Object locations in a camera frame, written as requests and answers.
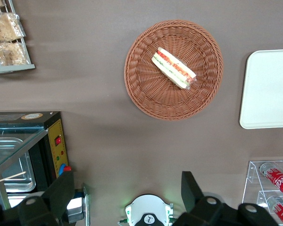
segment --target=red can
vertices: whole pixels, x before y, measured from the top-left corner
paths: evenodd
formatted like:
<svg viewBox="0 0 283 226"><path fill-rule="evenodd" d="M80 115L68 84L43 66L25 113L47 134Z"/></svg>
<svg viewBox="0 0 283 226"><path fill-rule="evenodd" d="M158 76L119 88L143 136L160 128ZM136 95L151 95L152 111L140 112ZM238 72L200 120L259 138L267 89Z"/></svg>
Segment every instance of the red can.
<svg viewBox="0 0 283 226"><path fill-rule="evenodd" d="M280 218L283 222L283 199L278 196L271 196L267 199L269 208Z"/></svg>
<svg viewBox="0 0 283 226"><path fill-rule="evenodd" d="M283 173L270 163L264 163L260 167L260 172L269 179L281 192L283 192Z"/></svg>

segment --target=wire rack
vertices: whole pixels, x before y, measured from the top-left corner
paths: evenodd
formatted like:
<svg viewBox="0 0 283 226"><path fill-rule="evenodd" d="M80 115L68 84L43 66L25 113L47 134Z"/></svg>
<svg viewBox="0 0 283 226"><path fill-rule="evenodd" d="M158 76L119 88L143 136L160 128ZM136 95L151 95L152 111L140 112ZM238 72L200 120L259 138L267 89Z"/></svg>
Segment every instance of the wire rack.
<svg viewBox="0 0 283 226"><path fill-rule="evenodd" d="M6 13L8 13L8 12L16 13L12 0L5 0L5 7L1 7L0 8L0 13L5 13L5 12ZM28 61L28 64L26 64L26 65L3 66L3 65L1 65L1 62L0 62L0 73L10 73L10 72L13 72L13 71L34 69L35 65L32 64L32 62L30 60L30 57L29 57L28 52L27 52L27 48L26 48L26 44L25 44L24 38L17 39L17 40L15 40L13 42L22 43L22 46L23 46L23 49L25 51L26 59Z"/></svg>

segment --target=glass panel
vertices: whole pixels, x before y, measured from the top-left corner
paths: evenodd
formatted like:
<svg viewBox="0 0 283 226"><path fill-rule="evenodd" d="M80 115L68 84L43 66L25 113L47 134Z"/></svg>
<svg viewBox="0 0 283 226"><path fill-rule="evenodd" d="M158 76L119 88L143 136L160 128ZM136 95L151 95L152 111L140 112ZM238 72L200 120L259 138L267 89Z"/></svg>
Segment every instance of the glass panel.
<svg viewBox="0 0 283 226"><path fill-rule="evenodd" d="M46 134L47 131L41 127L0 129L0 174Z"/></svg>

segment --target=white device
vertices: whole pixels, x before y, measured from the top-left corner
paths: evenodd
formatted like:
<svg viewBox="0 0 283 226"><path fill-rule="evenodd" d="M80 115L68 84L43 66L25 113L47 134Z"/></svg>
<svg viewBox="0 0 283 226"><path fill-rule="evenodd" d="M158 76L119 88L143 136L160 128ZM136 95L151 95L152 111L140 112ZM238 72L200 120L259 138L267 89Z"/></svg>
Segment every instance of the white device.
<svg viewBox="0 0 283 226"><path fill-rule="evenodd" d="M173 204L152 194L137 197L125 208L129 226L171 226Z"/></svg>

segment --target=woven basket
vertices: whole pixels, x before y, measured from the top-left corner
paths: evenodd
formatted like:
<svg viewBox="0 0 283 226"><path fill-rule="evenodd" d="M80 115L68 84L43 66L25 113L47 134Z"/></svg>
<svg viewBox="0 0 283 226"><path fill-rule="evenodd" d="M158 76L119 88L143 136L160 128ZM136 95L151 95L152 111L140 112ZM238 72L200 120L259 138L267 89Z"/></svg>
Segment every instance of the woven basket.
<svg viewBox="0 0 283 226"><path fill-rule="evenodd" d="M197 75L190 90L173 84L151 61L158 47L180 59ZM125 63L125 84L132 101L157 119L181 120L201 111L221 83L223 60L214 38L201 26L168 20L143 32Z"/></svg>

